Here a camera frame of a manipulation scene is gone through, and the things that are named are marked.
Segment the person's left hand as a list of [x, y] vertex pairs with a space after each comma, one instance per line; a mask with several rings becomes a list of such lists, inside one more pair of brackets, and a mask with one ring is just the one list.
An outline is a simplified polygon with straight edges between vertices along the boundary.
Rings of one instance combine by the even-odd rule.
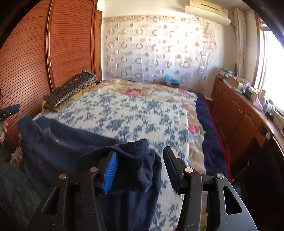
[[6, 121], [4, 121], [4, 122], [3, 122], [3, 127], [2, 127], [1, 138], [0, 138], [1, 143], [4, 142], [4, 140], [5, 140], [5, 135], [6, 135], [6, 133], [8, 132], [7, 126], [8, 126], [8, 123], [7, 123]]

